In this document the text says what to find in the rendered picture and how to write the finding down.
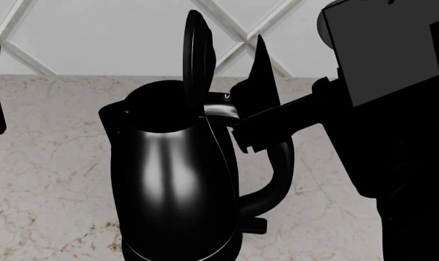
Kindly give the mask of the black kettle lid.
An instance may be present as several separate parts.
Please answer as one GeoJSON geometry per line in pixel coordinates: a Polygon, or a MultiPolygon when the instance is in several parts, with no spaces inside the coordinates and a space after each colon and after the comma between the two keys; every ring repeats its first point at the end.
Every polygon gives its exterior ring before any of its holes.
{"type": "Polygon", "coordinates": [[[183,84],[186,108],[204,114],[204,103],[216,68],[213,35],[203,16],[190,10],[184,30],[183,84]]]}

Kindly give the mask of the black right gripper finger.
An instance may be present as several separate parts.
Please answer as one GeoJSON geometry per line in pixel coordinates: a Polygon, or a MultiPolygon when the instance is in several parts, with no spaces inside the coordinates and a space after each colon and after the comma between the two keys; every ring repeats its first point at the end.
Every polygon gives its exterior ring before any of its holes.
{"type": "Polygon", "coordinates": [[[250,74],[231,88],[230,99],[240,119],[281,105],[271,60],[261,35],[258,36],[250,74]]]}

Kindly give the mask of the black electric kettle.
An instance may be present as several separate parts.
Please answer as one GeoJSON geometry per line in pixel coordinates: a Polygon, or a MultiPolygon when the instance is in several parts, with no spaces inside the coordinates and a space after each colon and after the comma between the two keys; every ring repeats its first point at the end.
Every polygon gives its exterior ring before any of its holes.
{"type": "Polygon", "coordinates": [[[236,261],[243,234],[264,234],[261,215],[290,189],[295,153],[287,139],[267,150],[271,182],[240,195],[227,130],[238,118],[189,114],[180,80],[141,86],[99,116],[125,261],[236,261]]]}

